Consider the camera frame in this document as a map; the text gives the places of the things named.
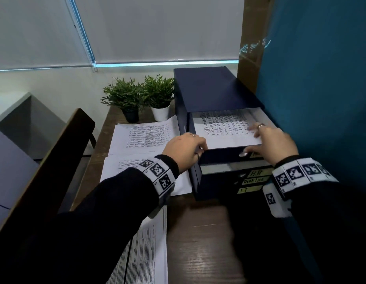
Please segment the wooden post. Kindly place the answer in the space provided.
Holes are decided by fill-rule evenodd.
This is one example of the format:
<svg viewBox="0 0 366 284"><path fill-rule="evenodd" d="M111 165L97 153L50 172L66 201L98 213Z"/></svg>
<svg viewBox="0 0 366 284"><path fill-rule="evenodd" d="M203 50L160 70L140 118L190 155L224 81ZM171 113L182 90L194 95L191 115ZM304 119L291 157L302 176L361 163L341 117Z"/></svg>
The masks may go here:
<svg viewBox="0 0 366 284"><path fill-rule="evenodd" d="M275 0L244 0L237 78L256 93Z"/></svg>

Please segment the dark wooden chair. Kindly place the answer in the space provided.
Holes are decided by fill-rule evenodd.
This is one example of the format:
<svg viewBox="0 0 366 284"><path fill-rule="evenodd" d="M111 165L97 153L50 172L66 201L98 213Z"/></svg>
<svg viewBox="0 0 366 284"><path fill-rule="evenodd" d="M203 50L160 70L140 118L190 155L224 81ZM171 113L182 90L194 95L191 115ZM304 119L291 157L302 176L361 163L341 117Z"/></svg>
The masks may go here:
<svg viewBox="0 0 366 284"><path fill-rule="evenodd" d="M57 215L89 141L95 122L77 108L0 225L0 264Z"/></svg>

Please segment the green plant in black pot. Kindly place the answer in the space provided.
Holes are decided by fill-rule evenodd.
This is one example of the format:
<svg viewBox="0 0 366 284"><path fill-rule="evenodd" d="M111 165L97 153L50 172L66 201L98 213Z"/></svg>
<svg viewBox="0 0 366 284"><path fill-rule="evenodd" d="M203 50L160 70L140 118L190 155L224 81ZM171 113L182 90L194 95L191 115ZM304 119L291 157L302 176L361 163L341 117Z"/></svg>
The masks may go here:
<svg viewBox="0 0 366 284"><path fill-rule="evenodd" d="M143 106L143 83L130 78L113 78L113 81L103 88L101 104L119 108L128 123L139 121L139 110Z"/></svg>

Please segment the navy drawer cabinet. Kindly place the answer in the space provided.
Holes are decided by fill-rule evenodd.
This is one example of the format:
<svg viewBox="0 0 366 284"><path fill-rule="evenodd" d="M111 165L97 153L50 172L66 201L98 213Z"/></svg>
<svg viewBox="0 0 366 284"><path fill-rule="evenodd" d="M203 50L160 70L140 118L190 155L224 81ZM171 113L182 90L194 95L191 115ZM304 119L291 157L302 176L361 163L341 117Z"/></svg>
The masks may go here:
<svg viewBox="0 0 366 284"><path fill-rule="evenodd" d="M174 69L174 80L175 114L181 134L193 133L189 128L190 113L252 108L264 110L260 100L225 66ZM202 175L198 161L188 172L195 199L201 201L226 196L256 195L257 191L244 194L237 192L242 187L269 182L270 179L265 183L241 185L251 170L259 168L269 167Z"/></svg>

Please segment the white roller blind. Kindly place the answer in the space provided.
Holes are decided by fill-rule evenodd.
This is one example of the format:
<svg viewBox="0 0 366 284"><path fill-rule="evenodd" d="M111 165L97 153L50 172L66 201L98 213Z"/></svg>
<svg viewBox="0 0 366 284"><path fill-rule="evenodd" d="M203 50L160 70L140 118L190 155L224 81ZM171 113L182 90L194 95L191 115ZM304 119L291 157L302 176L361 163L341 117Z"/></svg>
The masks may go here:
<svg viewBox="0 0 366 284"><path fill-rule="evenodd" d="M0 0L0 71L85 66L70 0Z"/></svg>
<svg viewBox="0 0 366 284"><path fill-rule="evenodd" d="M244 0L74 0L96 64L237 60Z"/></svg>

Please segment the person's left forearm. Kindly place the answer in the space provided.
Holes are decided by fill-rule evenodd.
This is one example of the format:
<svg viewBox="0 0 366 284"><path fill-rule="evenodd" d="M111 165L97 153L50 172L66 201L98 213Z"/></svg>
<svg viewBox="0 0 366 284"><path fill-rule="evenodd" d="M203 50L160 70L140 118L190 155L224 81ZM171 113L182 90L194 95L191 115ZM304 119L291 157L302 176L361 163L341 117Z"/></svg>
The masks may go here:
<svg viewBox="0 0 366 284"><path fill-rule="evenodd" d="M179 176L176 162L163 160ZM105 284L142 221L157 208L152 181L136 167L98 184L56 215L0 266L0 284Z"/></svg>

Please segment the white marker wristband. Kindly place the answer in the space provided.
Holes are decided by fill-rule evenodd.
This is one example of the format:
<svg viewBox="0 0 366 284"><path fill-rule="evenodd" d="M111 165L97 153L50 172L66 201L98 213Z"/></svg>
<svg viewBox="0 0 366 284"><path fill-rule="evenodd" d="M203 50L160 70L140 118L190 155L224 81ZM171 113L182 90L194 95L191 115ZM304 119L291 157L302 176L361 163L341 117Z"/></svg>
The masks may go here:
<svg viewBox="0 0 366 284"><path fill-rule="evenodd" d="M171 193L174 191L176 177L171 168L163 160L155 157L145 159L136 166L136 169L141 171L150 181L152 181L158 194L158 206L148 215L150 219L153 219L166 205Z"/></svg>
<svg viewBox="0 0 366 284"><path fill-rule="evenodd" d="M263 194L275 218L291 217L288 193L314 182L338 182L319 162L312 158L290 161L272 172L272 182L262 187Z"/></svg>

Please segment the green plant in white pot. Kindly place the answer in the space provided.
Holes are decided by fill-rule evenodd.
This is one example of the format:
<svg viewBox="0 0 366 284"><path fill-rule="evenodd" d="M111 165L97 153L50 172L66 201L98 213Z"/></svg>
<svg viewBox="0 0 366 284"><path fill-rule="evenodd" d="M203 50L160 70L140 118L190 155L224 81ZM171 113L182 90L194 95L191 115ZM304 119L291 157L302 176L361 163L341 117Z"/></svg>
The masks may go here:
<svg viewBox="0 0 366 284"><path fill-rule="evenodd" d="M165 78L160 74L144 77L141 98L143 105L150 107L157 122L169 118L170 104L174 98L174 78Z"/></svg>

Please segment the printed table paper sheet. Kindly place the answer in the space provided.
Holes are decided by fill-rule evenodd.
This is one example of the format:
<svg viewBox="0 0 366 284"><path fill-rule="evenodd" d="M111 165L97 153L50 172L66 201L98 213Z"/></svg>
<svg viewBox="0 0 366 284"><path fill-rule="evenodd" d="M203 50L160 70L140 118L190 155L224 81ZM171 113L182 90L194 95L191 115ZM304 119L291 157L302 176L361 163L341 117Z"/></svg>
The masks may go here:
<svg viewBox="0 0 366 284"><path fill-rule="evenodd" d="M176 115L166 121L142 124L117 124L108 155L161 153L166 144L180 135Z"/></svg>

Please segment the printed form paper sheet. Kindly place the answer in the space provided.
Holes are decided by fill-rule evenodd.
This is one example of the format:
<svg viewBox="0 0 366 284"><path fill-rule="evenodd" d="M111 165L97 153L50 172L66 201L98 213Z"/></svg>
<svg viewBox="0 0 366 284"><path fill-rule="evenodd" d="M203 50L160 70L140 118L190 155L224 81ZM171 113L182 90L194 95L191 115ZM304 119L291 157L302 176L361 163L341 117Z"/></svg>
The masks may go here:
<svg viewBox="0 0 366 284"><path fill-rule="evenodd" d="M140 153L140 154L113 154L105 158L100 182L107 178L113 177L130 167L136 167L149 157L157 155L156 152ZM175 188L171 196L179 196L192 193L192 185L189 173L180 174L175 182Z"/></svg>

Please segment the densely printed paper sheet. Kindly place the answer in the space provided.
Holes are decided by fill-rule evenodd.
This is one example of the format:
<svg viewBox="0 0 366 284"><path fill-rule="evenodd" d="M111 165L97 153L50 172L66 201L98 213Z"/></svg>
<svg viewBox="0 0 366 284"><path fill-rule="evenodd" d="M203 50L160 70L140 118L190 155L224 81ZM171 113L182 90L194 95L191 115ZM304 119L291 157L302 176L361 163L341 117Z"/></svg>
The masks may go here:
<svg viewBox="0 0 366 284"><path fill-rule="evenodd" d="M131 243L132 241L128 242L106 284L124 284Z"/></svg>
<svg viewBox="0 0 366 284"><path fill-rule="evenodd" d="M124 284L168 284L167 206L145 218L134 235Z"/></svg>

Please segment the printed white paper sheet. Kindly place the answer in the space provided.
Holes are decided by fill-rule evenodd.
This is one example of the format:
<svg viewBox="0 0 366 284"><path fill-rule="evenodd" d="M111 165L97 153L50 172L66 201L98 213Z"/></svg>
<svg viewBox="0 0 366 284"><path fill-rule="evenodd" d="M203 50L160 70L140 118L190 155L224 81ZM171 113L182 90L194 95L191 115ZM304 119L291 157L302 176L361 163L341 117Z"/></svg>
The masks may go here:
<svg viewBox="0 0 366 284"><path fill-rule="evenodd" d="M208 149L260 145L260 138L248 129L256 123L249 109L192 113L195 133L206 139Z"/></svg>

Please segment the person's right hand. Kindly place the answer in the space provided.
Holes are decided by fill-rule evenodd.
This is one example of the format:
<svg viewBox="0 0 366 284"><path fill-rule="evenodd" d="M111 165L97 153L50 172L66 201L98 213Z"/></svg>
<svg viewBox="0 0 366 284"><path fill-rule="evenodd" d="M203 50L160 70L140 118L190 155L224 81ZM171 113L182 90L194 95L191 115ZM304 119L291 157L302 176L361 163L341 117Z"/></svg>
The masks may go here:
<svg viewBox="0 0 366 284"><path fill-rule="evenodd" d="M260 154L272 166L291 156L298 156L298 148L289 134L280 128L273 128L262 123L254 123L248 127L254 131L254 137L261 139Z"/></svg>

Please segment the person's left hand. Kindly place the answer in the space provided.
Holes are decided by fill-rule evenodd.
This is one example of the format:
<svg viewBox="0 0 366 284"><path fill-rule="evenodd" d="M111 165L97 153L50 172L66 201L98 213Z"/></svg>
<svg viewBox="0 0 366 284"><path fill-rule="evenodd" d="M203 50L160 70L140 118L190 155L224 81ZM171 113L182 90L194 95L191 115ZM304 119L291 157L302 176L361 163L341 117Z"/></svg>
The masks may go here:
<svg viewBox="0 0 366 284"><path fill-rule="evenodd" d="M164 148L163 155L171 157L177 164L179 174L190 169L200 159L193 159L188 148L188 133L171 139Z"/></svg>

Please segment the grey side desk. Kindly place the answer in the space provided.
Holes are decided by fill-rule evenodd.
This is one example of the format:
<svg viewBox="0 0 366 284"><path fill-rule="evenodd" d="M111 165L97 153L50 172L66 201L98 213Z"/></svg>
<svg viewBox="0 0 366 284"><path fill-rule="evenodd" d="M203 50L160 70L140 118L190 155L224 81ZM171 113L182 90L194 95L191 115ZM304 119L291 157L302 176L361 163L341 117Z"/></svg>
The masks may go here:
<svg viewBox="0 0 366 284"><path fill-rule="evenodd" d="M0 131L36 162L56 143L66 122L35 96L29 96L0 120Z"/></svg>

